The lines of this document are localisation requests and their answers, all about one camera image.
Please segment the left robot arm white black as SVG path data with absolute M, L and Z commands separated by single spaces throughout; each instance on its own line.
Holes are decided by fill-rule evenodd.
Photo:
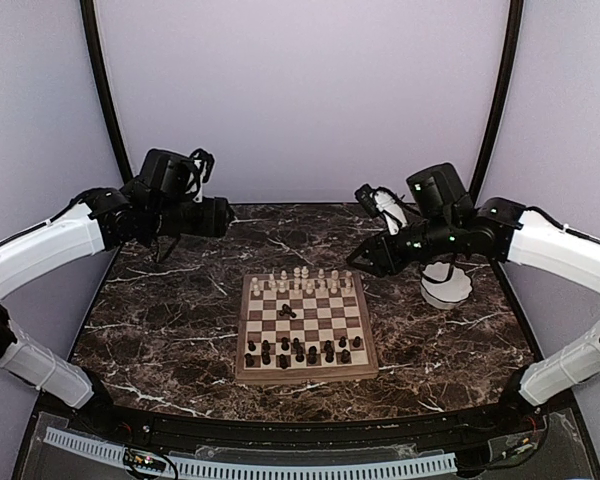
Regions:
M 95 378 L 24 332 L 2 302 L 20 287 L 77 259 L 129 241 L 149 246 L 161 236 L 220 238 L 234 213 L 227 199 L 184 195 L 134 197 L 113 188 L 87 190 L 56 216 L 0 241 L 0 368 L 45 391 L 100 436 L 121 427 L 120 412 Z

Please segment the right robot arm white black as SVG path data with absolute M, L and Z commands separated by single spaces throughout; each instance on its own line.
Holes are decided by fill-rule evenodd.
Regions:
M 551 219 L 537 207 L 492 198 L 462 219 L 428 218 L 363 241 L 349 266 L 377 277 L 445 254 L 482 255 L 534 267 L 600 294 L 600 240 Z M 515 372 L 490 413 L 501 434 L 514 432 L 529 409 L 600 373 L 600 320 L 548 358 Z

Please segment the wooden chess board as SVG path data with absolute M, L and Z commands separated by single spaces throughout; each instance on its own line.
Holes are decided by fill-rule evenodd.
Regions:
M 331 271 L 325 271 L 326 289 L 318 289 L 318 270 L 309 269 L 309 288 L 293 289 L 293 272 L 288 273 L 287 289 L 279 289 L 280 273 L 273 273 L 277 288 L 268 287 L 269 274 L 247 274 L 243 277 L 241 312 L 238 317 L 238 340 L 235 366 L 235 380 L 241 384 L 278 385 L 301 382 L 328 382 L 372 379 L 379 372 L 379 365 L 371 332 L 370 317 L 365 299 L 362 280 L 353 274 L 353 291 L 346 295 L 344 278 L 346 271 L 339 271 L 339 290 L 330 291 Z M 261 294 L 251 293 L 251 279 L 260 281 Z M 283 304 L 289 304 L 297 317 L 280 317 L 278 311 Z M 338 341 L 346 337 L 346 347 L 340 348 Z M 354 348 L 356 336 L 362 339 L 361 346 Z M 281 349 L 281 339 L 289 339 L 289 350 Z M 304 361 L 295 360 L 294 338 L 300 340 L 304 350 Z M 248 350 L 248 340 L 253 340 L 255 351 Z M 270 343 L 271 363 L 261 363 L 262 341 Z M 325 361 L 324 343 L 332 341 L 334 361 Z M 318 350 L 317 363 L 309 365 L 307 354 L 311 346 Z M 341 352 L 348 350 L 351 361 L 341 362 Z M 255 363 L 247 366 L 245 354 L 251 353 Z M 287 356 L 289 367 L 279 367 L 278 356 Z

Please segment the pile of dark chess pieces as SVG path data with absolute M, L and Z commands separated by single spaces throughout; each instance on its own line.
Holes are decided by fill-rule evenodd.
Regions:
M 278 311 L 280 317 L 288 316 L 289 318 L 296 318 L 297 314 L 292 310 L 289 304 L 283 304 L 281 309 Z

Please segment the white knight right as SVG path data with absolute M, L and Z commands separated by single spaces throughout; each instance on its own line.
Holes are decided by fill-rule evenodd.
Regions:
M 330 291 L 333 294 L 336 294 L 339 290 L 339 271 L 338 270 L 332 270 L 331 271 L 331 287 L 330 287 Z

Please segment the white bishop right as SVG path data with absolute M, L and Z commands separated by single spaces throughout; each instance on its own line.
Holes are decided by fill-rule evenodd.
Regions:
M 326 289 L 326 276 L 324 269 L 318 270 L 318 289 L 324 291 Z

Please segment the white bishop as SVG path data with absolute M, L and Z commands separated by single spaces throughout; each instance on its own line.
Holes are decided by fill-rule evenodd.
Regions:
M 318 289 L 324 291 L 326 289 L 326 276 L 324 269 L 318 270 Z
M 287 280 L 288 280 L 287 272 L 285 270 L 282 270 L 280 273 L 280 281 L 279 281 L 279 289 L 281 291 L 284 291 L 287 289 Z

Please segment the white king piece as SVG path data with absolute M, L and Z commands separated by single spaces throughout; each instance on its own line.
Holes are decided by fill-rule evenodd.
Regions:
M 301 289 L 302 286 L 302 278 L 301 278 L 301 268 L 300 267 L 295 267 L 294 271 L 294 280 L 293 280 L 293 289 L 295 291 L 299 291 Z

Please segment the white scalloped bowl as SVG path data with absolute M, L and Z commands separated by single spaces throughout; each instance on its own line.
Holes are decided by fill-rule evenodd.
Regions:
M 471 278 L 461 268 L 436 262 L 424 268 L 420 291 L 429 305 L 440 310 L 451 310 L 470 297 L 473 286 Z

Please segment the white bishop left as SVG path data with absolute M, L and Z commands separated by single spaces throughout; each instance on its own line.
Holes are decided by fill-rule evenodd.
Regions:
M 282 270 L 280 273 L 280 281 L 279 281 L 279 289 L 281 291 L 284 291 L 287 289 L 287 280 L 288 280 L 287 272 L 285 270 Z

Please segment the black front rail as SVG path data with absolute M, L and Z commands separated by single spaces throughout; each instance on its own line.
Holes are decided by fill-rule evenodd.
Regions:
M 153 445 L 192 449 L 199 445 L 318 447 L 461 444 L 467 435 L 454 416 L 425 415 L 378 421 L 272 423 L 208 420 L 156 414 L 147 438 Z

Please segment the left black corner post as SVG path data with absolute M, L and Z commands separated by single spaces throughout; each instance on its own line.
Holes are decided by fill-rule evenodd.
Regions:
M 80 0 L 79 5 L 96 92 L 114 159 L 122 179 L 121 190 L 124 193 L 129 193 L 130 184 L 133 183 L 134 175 L 122 137 L 122 131 L 119 125 L 107 75 L 104 50 L 101 44 L 98 20 L 96 18 L 96 5 L 92 0 Z

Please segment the black corner post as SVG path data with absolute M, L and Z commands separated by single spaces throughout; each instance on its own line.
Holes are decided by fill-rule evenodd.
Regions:
M 483 139 L 473 170 L 469 185 L 469 195 L 473 202 L 479 200 L 484 182 L 488 173 L 490 161 L 494 152 L 502 117 L 508 97 L 511 77 L 515 65 L 517 47 L 519 43 L 522 16 L 524 10 L 523 0 L 510 0 L 506 29 L 503 40 L 501 58 L 499 62 L 496 83 L 494 87 L 489 115 L 487 118 Z
M 98 20 L 96 18 L 96 5 L 92 0 L 80 0 L 79 5 L 96 92 L 114 159 L 122 179 L 121 190 L 124 193 L 129 193 L 130 184 L 133 183 L 134 175 L 122 137 L 122 131 L 119 125 L 107 75 L 104 50 L 101 44 Z

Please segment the right black corner post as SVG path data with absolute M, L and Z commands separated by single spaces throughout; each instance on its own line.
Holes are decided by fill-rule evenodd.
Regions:
M 489 115 L 487 118 L 483 139 L 473 170 L 469 185 L 469 195 L 473 202 L 479 200 L 484 182 L 488 173 L 490 161 L 494 152 L 502 117 L 508 97 L 511 77 L 515 65 L 517 47 L 519 43 L 522 16 L 524 10 L 523 0 L 510 0 L 506 29 L 503 40 L 501 58 L 499 62 L 496 83 L 494 87 Z

